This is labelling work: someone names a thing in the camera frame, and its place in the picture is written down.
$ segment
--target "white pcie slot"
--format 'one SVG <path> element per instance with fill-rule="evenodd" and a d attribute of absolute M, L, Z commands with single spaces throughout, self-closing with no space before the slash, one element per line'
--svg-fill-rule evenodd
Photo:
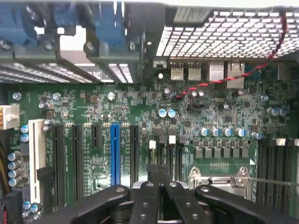
<path fill-rule="evenodd" d="M 36 175 L 38 169 L 46 166 L 46 145 L 43 126 L 43 119 L 28 121 L 31 203 L 40 203 L 43 200 L 43 189 Z"/>

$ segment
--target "white connector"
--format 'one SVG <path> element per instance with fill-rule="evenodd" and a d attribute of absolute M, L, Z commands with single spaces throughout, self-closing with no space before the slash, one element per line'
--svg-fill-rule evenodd
<path fill-rule="evenodd" d="M 43 201 L 43 189 L 37 180 L 36 171 L 46 166 L 46 141 L 43 119 L 29 120 L 29 171 L 31 203 Z"/>
<path fill-rule="evenodd" d="M 20 107 L 16 105 L 0 106 L 0 130 L 20 126 Z"/>

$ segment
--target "green circuit board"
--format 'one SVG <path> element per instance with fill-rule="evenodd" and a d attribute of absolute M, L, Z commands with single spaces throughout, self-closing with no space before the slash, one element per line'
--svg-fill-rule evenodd
<path fill-rule="evenodd" d="M 73 124 L 81 124 L 83 134 L 83 188 L 84 197 L 110 186 L 110 125 L 121 124 L 121 184 L 130 186 L 130 129 L 132 124 L 139 126 L 140 164 L 139 181 L 147 180 L 146 166 L 156 162 L 157 152 L 149 153 L 149 141 L 155 139 L 157 131 L 168 136 L 168 129 L 175 131 L 177 139 L 185 139 L 182 152 L 182 179 L 186 182 L 193 166 L 200 168 L 202 175 L 233 175 L 242 166 L 249 169 L 251 176 L 256 176 L 257 141 L 251 137 L 252 131 L 263 133 L 267 137 L 288 135 L 297 136 L 292 113 L 287 116 L 272 117 L 267 114 L 270 106 L 287 106 L 287 99 L 295 94 L 295 82 L 272 82 L 261 84 L 257 80 L 245 80 L 244 95 L 236 96 L 235 90 L 218 90 L 217 86 L 202 87 L 204 97 L 196 103 L 204 105 L 201 109 L 189 109 L 191 99 L 187 96 L 182 100 L 171 100 L 172 95 L 179 94 L 193 82 L 153 81 L 145 85 L 13 85 L 9 90 L 9 102 L 20 105 L 21 125 L 31 119 L 53 118 L 56 123 L 64 124 L 64 154 L 65 154 L 65 199 L 66 204 L 72 204 L 74 199 L 73 186 Z M 165 95 L 164 89 L 169 88 L 170 94 Z M 12 99 L 14 92 L 20 92 L 19 101 Z M 59 100 L 53 100 L 52 94 L 58 92 Z M 113 93 L 114 99 L 108 99 Z M 262 102 L 260 96 L 267 94 L 268 102 Z M 222 98 L 229 104 L 228 110 L 220 109 L 215 98 Z M 50 109 L 40 110 L 38 104 L 48 102 Z M 160 118 L 160 109 L 173 109 L 175 119 Z M 92 148 L 91 125 L 101 125 L 101 145 Z M 200 128 L 242 128 L 246 131 L 243 138 L 236 137 L 201 137 Z M 19 130 L 11 132 L 11 150 L 20 149 Z M 242 148 L 248 155 L 211 156 L 204 158 L 196 155 L 198 148 Z M 46 161 L 52 164 L 52 131 L 46 132 Z M 23 161 L 23 181 L 26 185 L 30 180 L 28 161 Z"/>

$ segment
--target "black pcie slot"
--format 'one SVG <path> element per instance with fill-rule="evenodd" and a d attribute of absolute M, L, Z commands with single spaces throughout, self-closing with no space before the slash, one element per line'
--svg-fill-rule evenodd
<path fill-rule="evenodd" d="M 74 159 L 74 191 L 75 201 L 80 201 L 83 195 L 83 148 L 82 125 L 72 126 L 73 159 Z"/>
<path fill-rule="evenodd" d="M 92 148 L 100 148 L 102 145 L 101 124 L 93 124 L 91 127 Z"/>
<path fill-rule="evenodd" d="M 64 207 L 64 125 L 53 126 L 54 206 Z"/>
<path fill-rule="evenodd" d="M 139 133 L 138 125 L 130 126 L 130 150 L 131 150 L 131 167 L 130 167 L 130 182 L 131 187 L 138 181 L 138 170 L 139 170 Z"/>

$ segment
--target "capacitor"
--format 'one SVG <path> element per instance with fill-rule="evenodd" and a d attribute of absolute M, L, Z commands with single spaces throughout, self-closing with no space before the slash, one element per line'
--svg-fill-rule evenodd
<path fill-rule="evenodd" d="M 15 187 L 16 185 L 18 185 L 20 182 L 22 181 L 22 177 L 21 176 L 17 176 L 16 178 L 10 179 L 8 181 L 8 184 L 10 187 Z"/>
<path fill-rule="evenodd" d="M 244 137 L 245 136 L 245 131 L 239 127 L 235 130 L 235 135 L 238 136 L 238 137 Z"/>
<path fill-rule="evenodd" d="M 31 205 L 30 211 L 32 213 L 37 213 L 41 208 L 42 207 L 40 204 L 33 204 L 33 205 Z"/>
<path fill-rule="evenodd" d="M 280 116 L 285 117 L 286 115 L 288 115 L 288 108 L 281 108 L 279 114 Z"/>
<path fill-rule="evenodd" d="M 219 136 L 219 129 L 216 128 L 216 127 L 213 127 L 211 129 L 211 132 L 210 132 L 214 137 L 218 137 Z"/>
<path fill-rule="evenodd" d="M 44 125 L 53 125 L 55 123 L 54 119 L 45 119 L 43 120 Z"/>
<path fill-rule="evenodd" d="M 16 160 L 14 162 L 10 162 L 7 167 L 9 170 L 14 170 L 17 169 L 18 167 L 20 167 L 22 164 L 21 160 Z"/>
<path fill-rule="evenodd" d="M 28 133 L 28 131 L 29 131 L 29 127 L 28 127 L 28 125 L 22 125 L 22 126 L 21 126 L 21 132 L 22 132 L 23 134 Z"/>
<path fill-rule="evenodd" d="M 10 170 L 8 173 L 9 178 L 16 178 L 21 174 L 21 168 L 17 168 L 15 170 Z"/>
<path fill-rule="evenodd" d="M 188 93 L 188 97 L 190 99 L 196 98 L 198 96 L 198 93 L 196 91 L 191 91 Z"/>
<path fill-rule="evenodd" d="M 253 133 L 251 133 L 251 137 L 254 138 L 254 139 L 260 140 L 260 139 L 263 138 L 263 135 L 261 133 L 258 133 L 258 132 L 253 132 Z"/>
<path fill-rule="evenodd" d="M 50 104 L 48 102 L 41 102 L 38 105 L 39 109 L 48 110 L 50 108 Z"/>
<path fill-rule="evenodd" d="M 173 109 L 168 109 L 167 110 L 167 115 L 170 118 L 174 118 L 176 116 L 176 112 Z"/>
<path fill-rule="evenodd" d="M 23 202 L 23 209 L 30 209 L 31 203 L 29 201 L 24 201 Z"/>
<path fill-rule="evenodd" d="M 208 135 L 208 131 L 206 128 L 202 127 L 200 128 L 199 130 L 199 134 L 202 136 L 202 137 L 206 137 Z"/>
<path fill-rule="evenodd" d="M 230 137 L 230 136 L 232 135 L 232 130 L 229 129 L 229 128 L 227 128 L 227 127 L 225 127 L 225 128 L 223 128 L 223 130 L 222 130 L 222 134 L 223 134 L 224 136 L 226 136 L 226 137 Z"/>
<path fill-rule="evenodd" d="M 53 100 L 60 100 L 60 93 L 59 92 L 55 92 L 55 93 L 53 93 L 53 95 L 52 95 L 52 99 Z"/>
<path fill-rule="evenodd" d="M 278 116 L 279 113 L 280 113 L 280 108 L 272 108 L 272 107 L 269 107 L 267 109 L 267 113 L 270 115 L 270 116 Z"/>
<path fill-rule="evenodd" d="M 161 118 L 165 118 L 166 115 L 167 115 L 167 112 L 166 112 L 166 110 L 164 110 L 164 109 L 160 109 L 160 110 L 158 111 L 158 115 L 159 115 L 159 117 L 161 117 Z"/>
<path fill-rule="evenodd" d="M 14 151 L 13 153 L 8 154 L 7 159 L 12 162 L 19 159 L 21 156 L 22 154 L 19 151 Z"/>
<path fill-rule="evenodd" d="M 13 93 L 13 99 L 14 100 L 20 100 L 20 99 L 22 99 L 22 94 L 20 92 L 14 92 Z"/>
<path fill-rule="evenodd" d="M 21 142 L 28 142 L 29 141 L 29 135 L 22 134 L 21 136 Z"/>

